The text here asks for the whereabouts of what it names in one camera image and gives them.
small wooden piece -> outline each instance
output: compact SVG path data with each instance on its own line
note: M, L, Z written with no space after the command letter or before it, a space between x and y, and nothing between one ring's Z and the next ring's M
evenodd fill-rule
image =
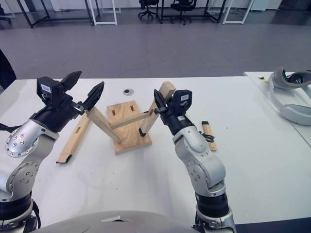
M107 112L111 125L122 120L128 120L129 118L133 118L140 114L135 101L107 106ZM116 155L151 145L150 136L146 134L142 137L138 132L141 122L142 120L135 121L118 128L123 138L121 143L113 141Z
M86 114L83 114L76 128L72 132L68 142L60 153L59 158L56 161L57 164L67 163L69 161L69 159L76 151L89 123L90 119L86 116Z
M210 125L208 123L208 121L202 121L202 126L203 126L203 132L205 134L208 134L208 135L213 135L212 133L212 129L210 128ZM216 143L215 142L208 142L208 146L209 146L209 149L211 151L216 151L217 150L217 147L216 147Z
M174 87L174 85L171 82L166 81L162 83L159 89L159 92L162 94L164 101L167 102L172 96L172 94L175 92L175 90L176 88ZM144 119L139 129L142 135L144 135L145 133L148 133L148 131L151 129L156 119L158 118L159 114L154 113L154 109L156 107L157 105L155 101L153 101L148 111L150 116Z
M131 124L131 123L133 123L135 121L145 119L148 116L150 116L149 112L139 113L139 114L137 114L135 116L131 116L131 117L127 118L127 119L123 119L123 120L120 120L120 121L117 121L117 122L114 122L114 123L110 123L110 127L112 129L116 129L116 128L122 127L124 125Z
M86 111L86 115L95 125L97 125L114 141L117 143L122 142L121 134L119 134L117 131L114 131L110 127L108 119L96 107L93 107L91 111Z

white cabinet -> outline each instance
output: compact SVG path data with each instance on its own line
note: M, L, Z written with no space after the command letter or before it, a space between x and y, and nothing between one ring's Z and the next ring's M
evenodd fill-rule
M251 8L252 11L265 11L269 5L270 0L255 0Z

vr headset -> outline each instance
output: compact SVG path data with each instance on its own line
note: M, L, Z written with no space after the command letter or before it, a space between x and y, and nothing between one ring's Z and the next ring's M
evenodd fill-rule
M311 90L308 87L310 84L310 71L295 72L286 76L285 69L280 67L270 75L269 86L271 100L284 118L299 125L311 125L311 107L296 104L282 104L275 95L276 88L284 90L302 88L311 99Z

loose wooden stick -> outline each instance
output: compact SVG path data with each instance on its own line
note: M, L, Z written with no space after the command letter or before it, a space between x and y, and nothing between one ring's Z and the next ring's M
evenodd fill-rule
M210 128L210 125L209 125L208 121L202 121L202 126L203 126L203 132L205 134L213 136L212 129ZM209 146L209 149L211 151L216 151L217 150L215 142L208 142L208 146Z
M114 130L114 129L122 127L124 125L131 124L135 121L145 119L148 116L150 116L149 112L139 113L139 114L137 114L135 116L131 116L127 119L120 120L120 121L114 122L114 123L110 123L110 127Z
M97 125L102 131L104 131L109 137L111 137L117 143L122 142L121 135L119 135L119 133L117 133L110 127L108 119L96 107L93 107L91 111L87 111L86 115L95 125Z
M84 114L81 117L76 128L72 132L68 142L64 146L56 163L62 164L62 163L67 163L69 161L69 159L73 156L74 152L76 151L89 123L90 123L90 119L87 118L86 114Z
M175 92L175 90L176 90L176 88L174 87L174 85L171 82L166 81L166 82L162 83L162 85L159 89L159 92L162 94L164 101L167 102L170 99L170 97L172 96L172 94ZM148 131L151 129L151 127L155 123L156 119L158 118L159 114L154 113L155 108L157 108L157 105L156 105L155 101L153 101L149 110L148 110L150 116L143 120L143 122L139 128L140 135L145 136L145 134L148 133Z

gray carpet floor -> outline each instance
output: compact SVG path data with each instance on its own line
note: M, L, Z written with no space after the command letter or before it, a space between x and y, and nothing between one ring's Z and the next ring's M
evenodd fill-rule
M33 29L21 14L12 26L1 22L0 48L18 79L63 78L76 70L82 78L165 78L311 69L308 24L262 23L251 13L244 25L194 19L184 26L140 21L140 11L123 10L118 26L91 27L85 20L43 22Z

